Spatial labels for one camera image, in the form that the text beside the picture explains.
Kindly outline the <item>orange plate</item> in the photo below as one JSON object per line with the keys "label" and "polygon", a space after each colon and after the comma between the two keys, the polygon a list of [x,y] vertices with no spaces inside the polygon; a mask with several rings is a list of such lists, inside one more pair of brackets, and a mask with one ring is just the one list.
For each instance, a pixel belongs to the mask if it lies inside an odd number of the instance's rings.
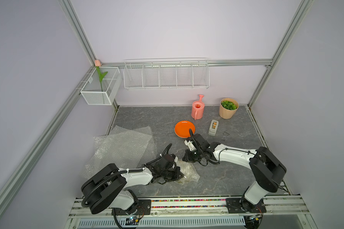
{"label": "orange plate", "polygon": [[178,122],[174,127],[175,134],[180,138],[189,138],[190,130],[194,134],[196,127],[192,122],[186,120]]}

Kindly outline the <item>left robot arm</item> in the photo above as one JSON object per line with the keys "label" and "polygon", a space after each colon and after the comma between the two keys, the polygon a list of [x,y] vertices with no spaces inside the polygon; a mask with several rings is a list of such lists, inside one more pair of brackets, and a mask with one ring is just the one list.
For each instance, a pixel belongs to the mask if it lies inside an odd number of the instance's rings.
{"label": "left robot arm", "polygon": [[136,213],[140,201],[130,187],[178,181],[184,177],[174,154],[160,155],[138,169],[121,169],[111,163],[86,181],[81,191],[81,206],[98,214],[107,208],[120,209],[126,214]]}

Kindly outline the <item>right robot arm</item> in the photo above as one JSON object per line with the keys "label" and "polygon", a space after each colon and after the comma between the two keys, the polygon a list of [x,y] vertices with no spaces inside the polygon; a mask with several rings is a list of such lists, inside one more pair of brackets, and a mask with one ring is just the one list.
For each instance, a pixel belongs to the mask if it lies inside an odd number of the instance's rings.
{"label": "right robot arm", "polygon": [[266,147],[249,150],[228,147],[219,142],[210,144],[200,134],[194,134],[191,129],[184,143],[188,146],[183,157],[185,162],[198,162],[202,166],[229,162],[252,171],[255,181],[245,190],[239,201],[239,207],[244,212],[257,209],[267,194],[275,193],[282,188],[281,182],[287,169]]}

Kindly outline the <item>bubble wrap sheet pile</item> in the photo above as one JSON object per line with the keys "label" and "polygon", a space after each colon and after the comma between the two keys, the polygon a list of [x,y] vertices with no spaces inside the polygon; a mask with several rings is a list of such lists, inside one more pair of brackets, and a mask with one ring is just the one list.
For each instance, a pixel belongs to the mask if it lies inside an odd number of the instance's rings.
{"label": "bubble wrap sheet pile", "polygon": [[80,173],[85,179],[111,163],[121,169],[135,169],[159,155],[150,127],[129,130],[115,126],[109,135],[94,137],[94,152]]}

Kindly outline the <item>pink watering can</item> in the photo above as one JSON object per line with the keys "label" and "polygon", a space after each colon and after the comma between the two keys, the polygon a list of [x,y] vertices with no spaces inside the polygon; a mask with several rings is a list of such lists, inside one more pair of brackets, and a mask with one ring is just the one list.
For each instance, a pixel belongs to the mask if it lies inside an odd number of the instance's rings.
{"label": "pink watering can", "polygon": [[191,116],[194,120],[201,119],[204,115],[205,104],[202,101],[204,95],[199,95],[199,100],[196,100],[192,103],[192,113]]}

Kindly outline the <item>potted green plant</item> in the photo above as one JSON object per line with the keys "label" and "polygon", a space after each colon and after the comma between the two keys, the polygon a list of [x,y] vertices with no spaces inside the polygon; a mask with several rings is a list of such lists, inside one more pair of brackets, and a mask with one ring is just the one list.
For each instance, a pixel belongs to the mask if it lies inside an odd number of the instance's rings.
{"label": "potted green plant", "polygon": [[231,98],[224,98],[220,102],[219,115],[223,119],[230,119],[236,113],[239,104],[236,100]]}

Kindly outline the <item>pink artificial tulip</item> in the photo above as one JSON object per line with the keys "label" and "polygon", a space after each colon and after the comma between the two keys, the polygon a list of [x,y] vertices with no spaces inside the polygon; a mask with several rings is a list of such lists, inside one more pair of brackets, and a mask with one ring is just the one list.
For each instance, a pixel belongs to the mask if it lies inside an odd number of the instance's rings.
{"label": "pink artificial tulip", "polygon": [[99,77],[99,83],[100,83],[100,87],[101,87],[101,91],[103,92],[103,84],[102,81],[105,78],[105,76],[108,74],[108,72],[102,72],[100,67],[102,66],[102,63],[100,60],[95,60],[94,61],[95,67],[96,67],[96,71]]}

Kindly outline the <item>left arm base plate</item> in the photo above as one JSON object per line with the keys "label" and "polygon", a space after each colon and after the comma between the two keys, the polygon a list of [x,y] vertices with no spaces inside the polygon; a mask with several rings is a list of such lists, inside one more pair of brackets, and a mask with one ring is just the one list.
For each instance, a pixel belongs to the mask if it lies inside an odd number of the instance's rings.
{"label": "left arm base plate", "polygon": [[115,208],[115,211],[112,211],[112,215],[116,215],[116,216],[150,215],[151,209],[152,209],[151,199],[140,199],[136,203],[132,204],[126,210]]}

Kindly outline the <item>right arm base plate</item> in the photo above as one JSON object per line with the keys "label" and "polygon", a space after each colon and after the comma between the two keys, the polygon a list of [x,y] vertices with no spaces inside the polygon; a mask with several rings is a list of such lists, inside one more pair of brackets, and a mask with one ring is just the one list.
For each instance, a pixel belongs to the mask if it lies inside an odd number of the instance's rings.
{"label": "right arm base plate", "polygon": [[256,205],[243,198],[227,198],[226,207],[229,213],[266,213],[264,199]]}

